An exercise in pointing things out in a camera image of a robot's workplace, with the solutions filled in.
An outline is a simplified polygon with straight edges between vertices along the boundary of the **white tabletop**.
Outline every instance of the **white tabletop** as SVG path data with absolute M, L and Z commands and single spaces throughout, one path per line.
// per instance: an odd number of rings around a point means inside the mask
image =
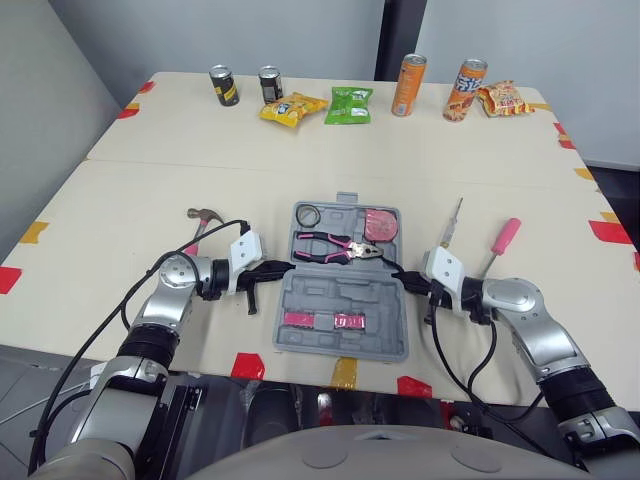
M 161 72 L 132 102 L 135 116 L 116 120 L 88 158 L 289 172 L 320 169 L 375 178 L 454 180 L 495 185 L 595 189 L 578 177 L 575 150 L 558 144 L 554 114 L 488 118 L 475 102 L 467 118 L 450 123 L 442 108 L 451 86 L 423 84 L 414 112 L 391 114 L 395 83 L 284 78 L 285 94 L 331 99 L 331 86 L 374 89 L 370 125 L 325 126 L 325 112 L 290 129 L 258 117 L 264 105 L 256 77 L 235 77 L 240 103 L 219 104 L 207 74 Z M 529 102 L 544 103 L 532 88 Z
M 385 179 L 330 168 L 317 170 L 311 181 L 305 169 L 256 172 L 83 162 L 39 216 L 49 225 L 38 243 L 18 244 L 4 262 L 23 273 L 8 294 L 0 295 L 0 342 L 75 353 L 146 268 L 191 237 L 196 225 L 185 215 L 191 206 L 213 208 L 225 219 L 249 220 L 261 234 L 269 258 L 286 259 L 296 201 L 332 201 L 337 191 L 358 192 L 360 203 L 401 211 L 403 264 L 412 269 L 438 242 L 457 199 L 464 196 L 451 251 L 470 274 L 477 273 L 503 222 L 519 217 L 523 226 L 507 254 L 494 263 L 491 275 L 520 276 L 536 283 L 549 312 L 573 335 L 613 398 L 638 409 L 640 275 L 630 245 L 605 243 L 594 236 L 588 220 L 601 219 L 600 212 L 610 207 L 593 191 L 593 182 L 580 180 L 592 188 L 563 191 L 406 176 Z M 201 246 L 200 254 L 226 257 L 228 244 L 236 237 L 235 230 L 214 236 Z M 130 317 L 154 284 L 149 282 L 131 302 Z M 265 379 L 330 384 L 337 357 L 274 348 L 280 286 L 280 282 L 258 286 L 256 316 L 247 316 L 244 294 L 197 302 L 172 368 L 229 375 L 239 352 L 257 353 L 265 365 Z M 409 376 L 430 385 L 434 397 L 463 400 L 464 394 L 434 357 L 418 299 L 407 294 L 406 303 L 408 359 L 393 364 L 359 360 L 356 388 L 395 393 L 397 379 Z M 453 368 L 466 377 L 486 351 L 488 329 L 446 311 L 439 315 L 445 350 Z M 478 378 L 478 393 L 491 402 L 528 403 L 536 387 L 506 329 L 499 327 L 499 332 L 496 358 Z M 114 320 L 88 356 L 111 358 L 124 337 L 122 324 Z

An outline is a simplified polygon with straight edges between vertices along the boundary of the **pliers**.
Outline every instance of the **pliers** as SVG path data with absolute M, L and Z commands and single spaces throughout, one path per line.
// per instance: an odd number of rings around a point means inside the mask
M 374 258 L 384 254 L 382 249 L 366 243 L 356 243 L 347 235 L 333 235 L 327 232 L 296 232 L 296 238 L 298 240 L 324 240 L 342 247 L 342 250 L 327 255 L 312 255 L 299 250 L 293 252 L 294 258 L 305 262 L 347 265 L 353 258 Z

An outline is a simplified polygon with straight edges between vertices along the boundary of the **yellow snack bag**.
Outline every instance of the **yellow snack bag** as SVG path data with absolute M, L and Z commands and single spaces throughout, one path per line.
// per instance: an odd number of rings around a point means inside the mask
M 260 111 L 260 118 L 282 123 L 295 128 L 298 122 L 309 113 L 327 108 L 329 102 L 321 98 L 313 98 L 293 92 L 278 99 L 277 102 L 265 105 Z
M 516 87 L 513 86 L 513 80 L 482 86 L 478 89 L 477 96 L 482 100 L 484 111 L 490 117 L 535 112 L 535 109 L 522 99 Z

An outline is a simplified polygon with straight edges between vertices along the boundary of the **screwdriver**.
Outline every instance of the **screwdriver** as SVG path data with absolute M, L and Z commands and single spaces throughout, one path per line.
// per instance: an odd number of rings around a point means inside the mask
M 500 230 L 500 235 L 498 235 L 498 238 L 496 238 L 496 241 L 494 242 L 493 247 L 491 247 L 491 251 L 493 252 L 493 255 L 491 256 L 491 260 L 489 260 L 489 263 L 487 263 L 487 266 L 484 267 L 484 270 L 482 271 L 480 278 L 484 278 L 487 276 L 487 272 L 491 268 L 493 261 L 496 259 L 498 255 L 502 255 L 505 252 L 505 250 L 511 243 L 511 240 L 513 240 L 513 237 L 516 236 L 516 233 L 518 232 L 520 225 L 522 225 L 522 222 L 520 221 L 519 218 L 510 218 L 507 221 L 507 223 L 504 224 L 504 226 L 502 227 L 502 230 Z
M 442 248 L 449 248 L 449 244 L 451 243 L 451 239 L 453 238 L 453 232 L 456 229 L 456 223 L 458 223 L 458 212 L 460 211 L 460 205 L 462 205 L 462 197 L 458 201 L 458 206 L 456 207 L 456 211 L 453 214 L 453 217 L 449 219 L 449 224 L 444 231 L 444 235 L 442 236 L 442 241 L 440 242 L 440 246 Z

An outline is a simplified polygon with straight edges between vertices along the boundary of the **gray tool case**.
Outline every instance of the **gray tool case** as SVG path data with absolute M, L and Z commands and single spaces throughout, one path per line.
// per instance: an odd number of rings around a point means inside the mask
M 395 269 L 380 258 L 354 258 L 348 265 L 305 262 L 294 257 L 296 250 L 327 255 L 339 250 L 317 239 L 298 239 L 296 232 L 327 232 L 347 235 L 352 241 L 371 244 L 364 238 L 366 209 L 386 210 L 395 215 L 398 233 L 390 242 L 377 242 L 384 257 L 401 264 L 402 229 L 395 208 L 357 204 L 357 194 L 338 194 L 342 203 L 298 202 L 293 207 L 289 232 L 289 261 L 296 265 L 282 280 L 280 301 L 273 331 L 273 343 L 281 350 L 320 353 L 384 362 L 400 362 L 408 355 L 404 288 L 393 278 Z M 296 220 L 299 205 L 316 207 L 321 215 L 312 228 Z M 287 313 L 307 316 L 306 327 L 285 325 Z M 334 315 L 364 315 L 361 328 L 338 328 Z

